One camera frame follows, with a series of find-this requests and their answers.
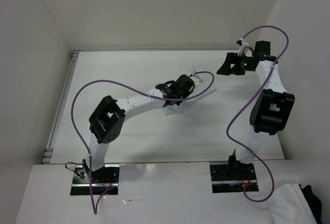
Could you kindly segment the white skirt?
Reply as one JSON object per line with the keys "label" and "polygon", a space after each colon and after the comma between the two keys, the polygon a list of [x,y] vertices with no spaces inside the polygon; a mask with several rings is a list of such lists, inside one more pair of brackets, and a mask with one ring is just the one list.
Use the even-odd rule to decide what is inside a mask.
{"label": "white skirt", "polygon": [[214,85],[215,76],[213,73],[209,71],[197,71],[195,66],[193,66],[191,74],[197,75],[203,82],[196,89],[193,89],[192,93],[188,96],[189,98],[192,97],[191,100],[185,100],[180,105],[174,104],[163,108],[162,111],[166,116],[183,113],[186,108],[217,90]]}

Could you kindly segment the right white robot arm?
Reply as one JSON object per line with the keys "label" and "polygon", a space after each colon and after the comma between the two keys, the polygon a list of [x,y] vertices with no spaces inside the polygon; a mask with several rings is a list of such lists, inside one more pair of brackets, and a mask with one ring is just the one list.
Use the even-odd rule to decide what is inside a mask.
{"label": "right white robot arm", "polygon": [[283,87],[276,57],[271,55],[269,41],[257,41],[255,47],[244,40],[236,53],[227,53],[218,75],[245,75],[247,71],[257,74],[262,90],[251,110],[249,123],[251,132],[244,147],[235,150],[228,158],[226,173],[231,179],[252,170],[255,155],[263,144],[282,131],[293,108],[295,97]]}

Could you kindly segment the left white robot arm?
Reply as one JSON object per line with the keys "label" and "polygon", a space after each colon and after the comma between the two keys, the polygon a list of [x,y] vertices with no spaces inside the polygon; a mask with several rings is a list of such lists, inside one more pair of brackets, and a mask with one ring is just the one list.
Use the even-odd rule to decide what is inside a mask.
{"label": "left white robot arm", "polygon": [[119,137],[122,126],[128,119],[153,109],[180,106],[195,88],[193,77],[185,74],[176,81],[158,84],[144,95],[115,100],[104,97],[89,118],[90,155],[83,160],[84,176],[90,182],[98,182],[104,173],[105,155],[109,144]]}

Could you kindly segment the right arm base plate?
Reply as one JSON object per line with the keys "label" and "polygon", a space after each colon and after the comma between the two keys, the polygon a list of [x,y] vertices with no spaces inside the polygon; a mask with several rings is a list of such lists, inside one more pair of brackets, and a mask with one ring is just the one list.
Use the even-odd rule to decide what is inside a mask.
{"label": "right arm base plate", "polygon": [[247,173],[230,172],[227,163],[214,162],[209,164],[212,192],[240,193],[247,186],[246,192],[259,191],[254,168]]}

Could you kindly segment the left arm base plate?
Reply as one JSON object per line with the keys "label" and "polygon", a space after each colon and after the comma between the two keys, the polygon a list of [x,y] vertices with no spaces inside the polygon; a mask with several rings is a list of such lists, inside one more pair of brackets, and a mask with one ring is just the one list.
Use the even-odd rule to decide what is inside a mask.
{"label": "left arm base plate", "polygon": [[[76,165],[74,171],[70,195],[90,195],[89,178],[82,165]],[[104,192],[106,192],[105,195],[117,195],[119,175],[119,164],[106,164],[101,176],[98,176],[97,179],[93,179],[92,181],[93,195],[99,196]]]}

